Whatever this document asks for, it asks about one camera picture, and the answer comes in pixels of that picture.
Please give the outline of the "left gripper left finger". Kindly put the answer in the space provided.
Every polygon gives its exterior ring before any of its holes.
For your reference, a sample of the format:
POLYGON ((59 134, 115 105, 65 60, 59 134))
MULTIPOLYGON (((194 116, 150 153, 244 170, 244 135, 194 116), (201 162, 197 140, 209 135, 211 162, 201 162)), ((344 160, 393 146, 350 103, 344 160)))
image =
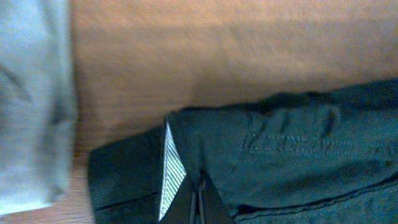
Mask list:
POLYGON ((158 224, 195 224, 197 194, 186 176, 169 209, 158 224))

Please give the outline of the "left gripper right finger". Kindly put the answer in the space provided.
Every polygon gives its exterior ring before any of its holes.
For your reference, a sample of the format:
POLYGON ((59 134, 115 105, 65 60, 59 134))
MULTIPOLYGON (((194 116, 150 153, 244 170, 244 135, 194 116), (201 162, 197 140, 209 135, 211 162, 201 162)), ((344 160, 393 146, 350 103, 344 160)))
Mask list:
POLYGON ((236 224, 225 207, 211 177, 201 172, 198 186, 199 221, 201 224, 236 224))

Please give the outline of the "black shorts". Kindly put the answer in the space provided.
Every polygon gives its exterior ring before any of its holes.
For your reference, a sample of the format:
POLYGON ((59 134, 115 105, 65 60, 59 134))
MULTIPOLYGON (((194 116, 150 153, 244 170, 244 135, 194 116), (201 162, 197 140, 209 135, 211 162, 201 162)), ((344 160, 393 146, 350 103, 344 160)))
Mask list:
POLYGON ((91 152, 96 223, 158 223, 184 178, 236 223, 396 223, 397 80, 187 108, 91 152))

